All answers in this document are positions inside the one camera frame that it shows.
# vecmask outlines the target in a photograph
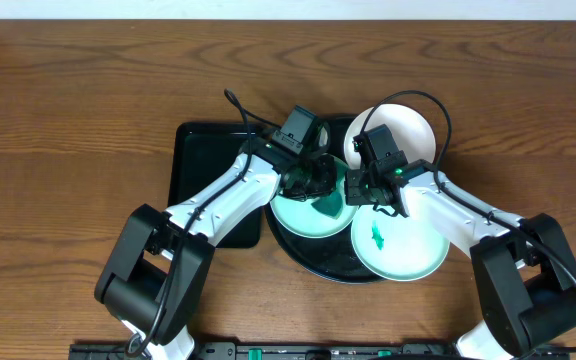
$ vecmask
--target wood grain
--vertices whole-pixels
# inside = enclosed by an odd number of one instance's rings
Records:
[[[453,116],[448,175],[505,210],[555,216],[576,255],[576,23],[0,21],[0,359],[128,336],[94,284],[130,212],[165,207],[179,124],[238,121],[224,87],[278,122],[294,104],[358,113],[429,91]],[[442,143],[439,112],[403,103]],[[302,269],[264,227],[257,247],[218,251],[191,327],[388,343],[452,340],[480,318],[455,249],[426,279],[348,286]]]

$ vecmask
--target black tray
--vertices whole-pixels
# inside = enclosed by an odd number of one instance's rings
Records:
[[[251,124],[253,133],[262,126]],[[234,163],[246,127],[234,123],[183,123],[177,129],[168,206],[186,201],[223,175]],[[261,208],[237,224],[219,243],[219,248],[251,248],[261,236]]]
[[[344,160],[344,137],[355,115],[330,117],[331,143],[328,153]],[[270,230],[284,251],[297,263],[311,272],[333,281],[362,284],[383,280],[365,267],[355,254],[350,240],[352,223],[341,232],[322,239],[298,236],[286,229],[265,206],[266,220]]]

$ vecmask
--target wire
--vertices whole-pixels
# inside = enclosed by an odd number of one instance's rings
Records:
[[[213,202],[215,199],[217,199],[219,196],[225,193],[233,185],[241,181],[248,172],[248,168],[250,167],[250,162],[252,160],[252,133],[250,131],[250,126],[248,125],[248,112],[246,111],[246,109],[244,109],[244,107],[241,105],[241,103],[231,90],[224,89],[224,95],[226,96],[226,99],[228,99],[228,101],[239,110],[241,118],[243,119],[244,122],[244,126],[246,127],[246,132],[248,135],[248,157],[246,158],[246,163],[241,172],[237,174],[237,176],[232,181],[230,181],[224,187],[222,187],[217,192],[212,194],[212,196],[206,199],[206,201],[204,201],[201,205],[195,208],[195,210],[192,212],[192,215],[190,215],[188,222],[186,222],[186,226],[184,226],[182,233],[179,236],[179,241],[177,242],[175,252],[172,255],[172,260],[170,261],[170,268],[168,270],[168,277],[164,282],[164,289],[161,294],[161,301],[159,302],[159,307],[157,308],[157,312],[155,313],[155,317],[150,327],[150,331],[148,332],[146,337],[140,342],[137,349],[134,351],[131,351],[132,344],[137,340],[137,338],[141,336],[139,335],[139,333],[135,333],[133,334],[133,336],[130,337],[130,340],[128,340],[124,348],[124,354],[126,355],[126,357],[135,358],[141,355],[146,350],[148,344],[152,341],[152,338],[157,333],[157,330],[159,330],[159,326],[161,325],[161,320],[163,319],[164,311],[166,309],[166,303],[168,302],[168,298],[170,297],[170,291],[172,289],[172,283],[175,276],[175,272],[177,270],[177,267],[179,266],[179,262],[181,261],[180,254],[181,251],[183,250],[184,242],[186,240],[186,236],[188,236],[190,227],[195,222],[195,220],[197,220],[199,215],[206,209],[206,207],[210,205],[211,202]]]
[[[390,217],[397,217],[397,216],[399,216],[399,212],[397,211],[397,209],[395,209],[395,208],[393,207],[393,210],[394,210],[394,211],[393,211],[393,213],[391,214],[391,213],[389,213],[388,211],[384,210],[383,208],[380,208],[380,207],[379,207],[379,203],[374,203],[374,204],[372,204],[372,211],[380,212],[380,213],[386,214],[386,215],[388,215],[388,216],[390,216]]]
[[[448,151],[448,145],[450,145],[450,138],[452,137],[452,120],[450,119],[450,114],[448,114],[448,110],[446,109],[444,104],[442,104],[441,101],[439,101],[439,99],[428,94],[427,92],[419,91],[419,90],[404,90],[404,91],[400,91],[398,93],[394,93],[394,94],[388,96],[387,98],[381,100],[379,102],[379,104],[375,105],[372,108],[372,110],[370,110],[370,112],[368,113],[368,116],[366,116],[366,120],[364,120],[364,124],[361,126],[361,131],[359,133],[360,134],[364,133],[364,131],[366,130],[366,125],[368,125],[368,121],[370,120],[372,115],[375,113],[375,111],[377,111],[377,109],[381,105],[383,105],[383,104],[385,104],[385,103],[387,103],[387,102],[389,102],[395,98],[403,96],[403,95],[419,95],[419,96],[423,96],[427,99],[430,99],[432,102],[437,104],[437,106],[439,106],[441,111],[444,113],[444,117],[446,118],[446,123],[448,125],[448,132],[446,133],[446,141],[444,142],[444,146],[441,148],[441,151],[439,152],[439,156],[437,157],[437,160],[435,161],[435,164],[434,164],[436,168],[439,168],[441,161],[444,159],[444,156],[446,155],[446,151]]]
[[[234,105],[237,109],[239,109],[240,111],[243,109],[243,111],[246,113],[246,115],[250,116],[251,118],[253,118],[253,119],[255,119],[255,120],[259,121],[259,122],[262,122],[262,123],[264,123],[264,124],[266,124],[266,125],[270,125],[270,126],[276,127],[276,128],[281,128],[281,125],[275,124],[274,122],[272,122],[272,121],[270,121],[270,120],[266,120],[266,119],[262,118],[261,116],[257,116],[257,115],[255,115],[255,114],[253,114],[252,112],[246,110],[243,106],[241,106],[241,104],[239,103],[239,101],[237,100],[236,97],[231,99],[230,97],[228,97],[228,95],[226,95],[226,99],[228,99],[228,101],[229,101],[231,104],[233,104],[233,105]]]

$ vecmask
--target black cable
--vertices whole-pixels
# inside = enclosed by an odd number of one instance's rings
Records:
[[[386,214],[386,215],[388,215],[388,216],[390,216],[390,217],[397,217],[397,216],[399,216],[399,212],[397,211],[397,209],[395,209],[395,208],[393,207],[393,210],[394,210],[394,212],[391,214],[391,213],[389,213],[388,211],[384,210],[383,208],[379,208],[379,204],[378,204],[378,203],[372,204],[372,211],[380,212],[380,213]]]
[[[430,100],[432,100],[432,102],[437,104],[437,106],[439,106],[441,111],[444,113],[444,117],[446,118],[446,122],[448,124],[448,133],[446,134],[446,141],[444,142],[444,146],[441,148],[441,151],[439,152],[439,156],[437,157],[437,160],[435,161],[435,167],[439,168],[441,161],[444,159],[444,156],[446,155],[446,151],[448,151],[448,145],[450,144],[450,137],[452,136],[452,121],[450,120],[450,114],[448,114],[448,110],[446,109],[444,104],[442,104],[441,101],[439,101],[439,99],[428,94],[427,92],[423,92],[423,91],[419,91],[419,90],[404,90],[404,91],[400,91],[398,93],[394,93],[394,94],[388,96],[387,98],[381,100],[379,102],[379,104],[375,105],[375,107],[373,107],[372,110],[370,110],[370,112],[368,113],[368,116],[366,116],[366,120],[364,120],[364,124],[361,126],[361,131],[359,133],[362,134],[364,132],[364,130],[366,130],[366,125],[368,125],[368,121],[372,117],[372,114],[374,114],[375,111],[377,111],[377,109],[381,105],[393,100],[394,98],[397,98],[397,97],[400,97],[403,95],[419,95],[419,96],[423,96],[427,99],[430,99]]]
[[[243,169],[241,170],[241,172],[239,174],[237,174],[237,176],[232,181],[230,181],[224,187],[222,187],[217,192],[212,194],[212,196],[210,196],[208,199],[206,199],[206,201],[204,201],[201,205],[199,205],[197,208],[195,208],[192,215],[190,215],[188,222],[186,222],[186,226],[184,226],[182,233],[179,236],[179,241],[177,242],[175,252],[172,255],[172,260],[170,261],[170,268],[168,270],[168,277],[167,277],[166,281],[164,282],[164,289],[163,289],[163,292],[161,294],[161,302],[159,303],[159,307],[157,308],[157,312],[155,313],[155,317],[154,317],[152,325],[150,327],[150,331],[148,332],[148,334],[146,334],[146,337],[140,342],[139,346],[134,351],[131,351],[130,348],[132,347],[133,342],[135,342],[135,340],[137,340],[137,338],[139,338],[141,336],[139,335],[139,333],[135,333],[135,334],[133,334],[133,336],[130,337],[130,340],[128,340],[128,342],[126,343],[126,347],[124,349],[124,354],[126,355],[126,357],[135,358],[135,357],[141,355],[144,352],[144,350],[146,350],[146,347],[148,346],[148,344],[152,340],[153,336],[157,333],[157,330],[159,329],[159,326],[161,325],[161,320],[163,319],[164,311],[166,308],[166,303],[168,302],[168,298],[170,297],[170,291],[172,289],[172,283],[173,283],[172,280],[175,276],[175,272],[177,270],[178,263],[181,261],[179,255],[181,254],[181,251],[183,250],[183,245],[184,245],[186,236],[188,235],[188,232],[190,231],[190,227],[195,222],[195,220],[197,220],[199,215],[206,209],[206,207],[208,205],[210,205],[211,202],[213,202],[215,199],[217,199],[219,196],[221,196],[224,192],[226,192],[228,189],[230,189],[233,185],[235,185],[236,183],[241,181],[244,178],[244,176],[246,175],[246,173],[248,172],[248,168],[250,167],[250,162],[252,160],[252,133],[250,132],[250,126],[248,125],[248,116],[247,116],[248,113],[243,108],[243,106],[241,106],[241,103],[239,102],[239,100],[237,99],[237,97],[235,96],[235,94],[232,91],[230,91],[229,89],[224,89],[224,95],[226,96],[226,99],[228,99],[228,101],[231,104],[233,104],[239,110],[239,113],[241,114],[241,118],[243,119],[243,122],[244,122],[244,126],[246,127],[246,132],[248,135],[248,157],[246,158],[246,163],[245,163]]]
[[[246,113],[246,115],[250,116],[251,118],[253,118],[253,119],[255,119],[255,120],[259,121],[259,122],[262,122],[262,123],[264,123],[264,124],[266,124],[266,125],[270,125],[270,126],[272,126],[272,127],[281,128],[281,125],[275,124],[274,122],[272,122],[272,121],[270,121],[270,120],[266,120],[266,119],[262,118],[261,116],[257,116],[257,115],[255,115],[255,114],[253,114],[252,112],[246,110],[244,107],[241,106],[241,104],[239,103],[239,101],[237,101],[237,98],[231,99],[231,98],[228,97],[228,95],[226,95],[226,99],[228,99],[228,101],[229,101],[231,104],[233,104],[236,108],[239,109],[239,108],[241,107],[241,109],[244,110],[244,112]]]

